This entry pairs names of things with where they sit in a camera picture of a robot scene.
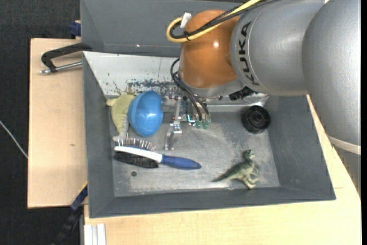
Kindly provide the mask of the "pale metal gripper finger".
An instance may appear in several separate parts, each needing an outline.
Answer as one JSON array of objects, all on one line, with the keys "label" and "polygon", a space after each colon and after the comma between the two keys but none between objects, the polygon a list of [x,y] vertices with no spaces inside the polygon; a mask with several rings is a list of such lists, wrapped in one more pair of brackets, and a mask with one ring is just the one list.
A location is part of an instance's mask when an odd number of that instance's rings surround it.
[{"label": "pale metal gripper finger", "polygon": [[171,133],[170,133],[170,150],[174,150],[174,145],[182,135],[183,131],[180,123],[172,123],[171,125]]},{"label": "pale metal gripper finger", "polygon": [[170,126],[167,129],[165,136],[165,150],[173,150],[174,149],[174,140],[175,140],[175,127],[173,123],[170,123]]}]

